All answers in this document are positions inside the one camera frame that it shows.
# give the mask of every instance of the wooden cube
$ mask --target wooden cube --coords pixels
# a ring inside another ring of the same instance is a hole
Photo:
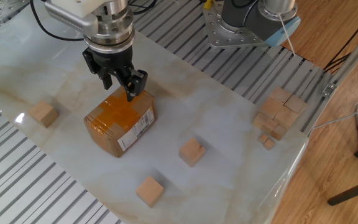
[[[271,149],[274,146],[274,142],[271,139],[268,139],[264,143],[264,148]]]
[[[152,208],[164,194],[164,188],[153,177],[148,176],[136,189],[136,194],[144,203]]]
[[[268,119],[269,118],[266,115],[262,113],[258,113],[252,124],[258,127],[259,129],[262,129],[262,126],[266,123]]]
[[[262,126],[262,131],[266,132],[266,134],[272,133],[272,131],[277,126],[277,123],[273,121],[272,119],[268,119],[265,124]]]
[[[281,140],[281,138],[284,136],[285,133],[287,133],[287,129],[278,124],[274,128],[274,130],[270,133],[270,135],[271,137],[279,141]]]
[[[179,156],[190,167],[193,167],[204,155],[205,148],[200,145],[195,139],[190,139],[179,150]]]
[[[274,119],[274,117],[280,112],[283,105],[273,98],[267,98],[266,102],[260,107],[259,112],[266,115],[270,119]]]
[[[266,134],[262,134],[262,135],[259,137],[258,141],[259,141],[260,143],[264,144],[268,139],[269,139],[269,137],[268,137]]]
[[[274,121],[283,126],[286,129],[289,129],[292,124],[297,119],[298,114],[296,114],[294,111],[288,109],[286,106],[283,106],[280,112],[274,117]]]
[[[303,110],[308,106],[307,103],[303,102],[297,96],[291,96],[291,98],[285,102],[284,106],[294,111],[296,114],[301,114]]]
[[[279,102],[281,105],[284,105],[285,102],[291,97],[291,93],[283,90],[280,87],[277,87],[270,95],[269,97],[273,98],[277,102]]]
[[[29,114],[42,126],[48,128],[58,117],[56,110],[44,101],[40,101],[29,111]]]

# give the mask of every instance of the white marble surface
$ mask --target white marble surface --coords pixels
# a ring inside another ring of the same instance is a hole
[[[48,30],[77,33],[48,18]],[[89,137],[83,117],[115,88],[103,89],[81,55],[82,42],[45,35],[29,7],[0,27],[0,112],[82,186],[131,223],[270,223],[307,138],[294,129],[266,150],[251,125],[257,108],[225,86],[137,34],[133,63],[149,73],[146,89],[156,98],[156,123],[121,158]],[[28,111],[39,100],[60,117],[38,125]],[[206,148],[193,168],[178,150],[194,137]],[[149,208],[135,194],[151,175],[165,194]]]

